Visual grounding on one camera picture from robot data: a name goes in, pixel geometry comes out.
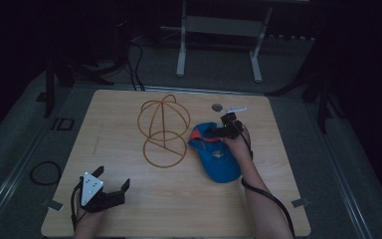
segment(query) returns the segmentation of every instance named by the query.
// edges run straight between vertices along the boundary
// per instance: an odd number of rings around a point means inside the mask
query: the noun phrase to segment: blue baseball cap
[[[215,182],[227,183],[238,179],[241,169],[229,148],[211,133],[210,128],[216,126],[215,122],[195,125],[188,144],[197,149],[207,174]]]

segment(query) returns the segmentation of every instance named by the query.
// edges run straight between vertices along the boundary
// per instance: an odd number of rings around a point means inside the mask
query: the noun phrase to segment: wire hat stand
[[[167,95],[161,101],[145,102],[137,119],[139,130],[146,136],[142,147],[144,158],[160,168],[181,162],[187,152],[182,135],[188,130],[190,121],[188,110],[178,104],[173,95]]]

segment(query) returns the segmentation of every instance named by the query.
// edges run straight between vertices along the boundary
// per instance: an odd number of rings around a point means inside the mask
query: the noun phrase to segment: gray floor
[[[149,91],[262,95],[293,80],[311,44],[267,39],[259,56],[264,76],[259,84],[253,81],[245,51],[190,48],[185,76],[177,78],[178,49],[144,47],[138,74]],[[130,51],[134,64],[139,51]],[[116,82],[110,89],[132,89],[126,71],[106,78]],[[0,199],[8,198],[0,203],[0,238],[42,238],[47,209],[40,203],[53,197],[56,186],[34,184],[29,171],[46,160],[64,168],[93,93],[102,89],[81,79],[72,89],[57,88],[57,108],[43,119],[45,106],[36,97],[44,82],[44,75],[34,80],[0,125],[0,191],[8,193],[0,194]],[[311,225],[306,238],[382,238],[382,189],[356,135],[348,121],[337,116],[327,120],[328,134],[320,133],[314,123],[317,105],[304,104],[302,91],[303,87],[270,100],[300,194],[310,202],[305,206]],[[55,118],[75,120],[73,130],[51,130]],[[51,166],[42,167],[39,175],[46,181],[57,176]]]

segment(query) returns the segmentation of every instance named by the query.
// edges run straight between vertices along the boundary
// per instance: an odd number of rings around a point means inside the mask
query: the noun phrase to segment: blue cap
[[[195,125],[188,144],[197,149],[204,169],[215,182],[231,182],[241,176],[241,169],[229,148],[211,133],[210,128],[216,126],[215,122]]]

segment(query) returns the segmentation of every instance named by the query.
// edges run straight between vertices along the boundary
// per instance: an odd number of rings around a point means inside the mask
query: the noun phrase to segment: wooden tabletop
[[[154,116],[153,132],[163,127],[161,112],[149,107],[140,120],[142,105],[161,101],[172,94],[177,104],[164,107],[165,130],[179,132],[187,142],[194,125],[207,121],[220,122],[221,113],[212,111],[212,104],[224,109],[247,107],[236,113],[251,134],[254,163],[266,185],[287,208],[295,234],[306,236],[310,227],[304,208],[293,208],[291,202],[300,199],[287,159],[281,135],[269,100],[260,96],[156,93],[127,91],[97,91],[65,167],[54,200],[65,205],[62,212],[49,210],[42,233],[49,237],[73,235],[70,198],[79,177],[104,166],[99,177],[104,192],[118,191],[130,178],[123,205],[110,208],[98,232],[101,237],[247,237],[253,236],[253,226],[247,211],[244,189],[240,180],[216,183],[201,165],[194,148],[186,148],[185,157],[175,166],[160,168],[144,157],[146,136]],[[167,147],[184,150],[180,137],[167,142]],[[146,147],[147,155],[156,164],[169,164],[178,155],[162,147]]]

